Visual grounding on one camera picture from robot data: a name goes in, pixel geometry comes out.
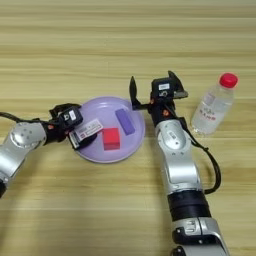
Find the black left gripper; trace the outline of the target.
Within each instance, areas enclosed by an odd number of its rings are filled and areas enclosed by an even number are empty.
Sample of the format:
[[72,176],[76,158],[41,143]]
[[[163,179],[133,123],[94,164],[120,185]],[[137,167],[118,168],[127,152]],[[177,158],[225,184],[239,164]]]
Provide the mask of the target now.
[[[73,110],[75,116],[80,116],[79,109],[79,104],[64,103],[56,105],[53,109],[50,110],[50,114],[53,118],[57,118],[60,116],[64,116],[65,114],[68,114],[71,110]],[[79,150],[81,148],[89,146],[97,138],[97,135],[93,134],[87,138],[80,140],[75,132],[70,132],[72,130],[72,126],[66,124],[62,119],[43,121],[42,126],[46,133],[46,144],[53,142],[62,142],[66,139],[68,135],[69,141],[73,149]]]

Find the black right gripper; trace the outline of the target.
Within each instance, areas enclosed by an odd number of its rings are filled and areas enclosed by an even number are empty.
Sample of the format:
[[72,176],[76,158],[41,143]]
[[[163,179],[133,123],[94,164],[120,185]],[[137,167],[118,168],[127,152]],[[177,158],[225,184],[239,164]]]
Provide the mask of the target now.
[[154,97],[150,95],[150,101],[146,104],[142,104],[137,99],[137,86],[135,78],[131,77],[129,85],[129,94],[134,110],[147,110],[151,115],[153,124],[157,126],[160,122],[168,120],[178,120],[182,126],[186,126],[186,120],[184,117],[178,117],[175,112],[176,99],[183,99],[188,96],[187,92],[184,92],[183,85],[180,79],[172,71],[168,72],[170,93],[174,94],[173,97]]

